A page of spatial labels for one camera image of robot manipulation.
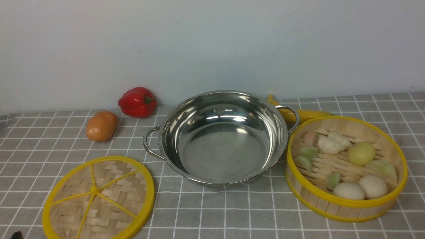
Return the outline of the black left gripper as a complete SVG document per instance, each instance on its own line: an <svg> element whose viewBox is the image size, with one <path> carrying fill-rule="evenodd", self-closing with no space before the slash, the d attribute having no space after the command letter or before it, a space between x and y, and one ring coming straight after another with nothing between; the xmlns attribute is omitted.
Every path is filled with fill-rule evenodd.
<svg viewBox="0 0 425 239"><path fill-rule="evenodd" d="M16 231L12 234L11 239L23 239L23 233L21 231Z"/></svg>

